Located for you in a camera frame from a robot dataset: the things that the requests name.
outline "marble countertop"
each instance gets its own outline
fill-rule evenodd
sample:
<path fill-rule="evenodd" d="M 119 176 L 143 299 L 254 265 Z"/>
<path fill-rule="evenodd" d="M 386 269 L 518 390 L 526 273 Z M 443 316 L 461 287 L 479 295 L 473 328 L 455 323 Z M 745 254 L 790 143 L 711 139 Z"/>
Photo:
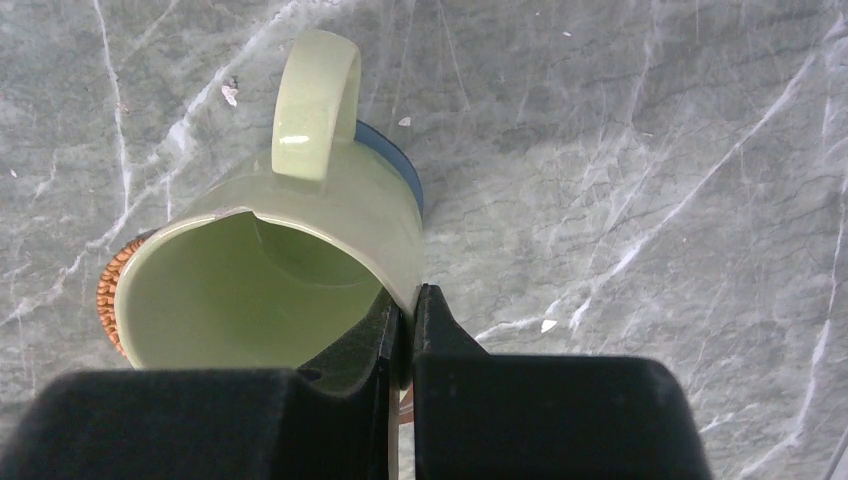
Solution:
<path fill-rule="evenodd" d="M 55 376 L 127 366 L 100 270 L 269 147 L 320 27 L 362 49 L 360 118 L 424 184 L 426 280 L 487 349 L 656 358 L 716 478 L 817 478 L 848 425 L 845 11 L 0 1 L 0 436 Z"/>

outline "light green mug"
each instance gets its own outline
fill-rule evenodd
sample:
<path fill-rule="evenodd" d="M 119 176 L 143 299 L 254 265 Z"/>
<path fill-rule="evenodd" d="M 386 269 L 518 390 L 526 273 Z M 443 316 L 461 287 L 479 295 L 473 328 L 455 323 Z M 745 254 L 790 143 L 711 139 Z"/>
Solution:
<path fill-rule="evenodd" d="M 115 317 L 134 367 L 298 367 L 360 321 L 381 288 L 412 318 L 420 199 L 354 140 L 360 69 L 352 42 L 298 37 L 270 155 L 245 162 L 130 258 Z"/>

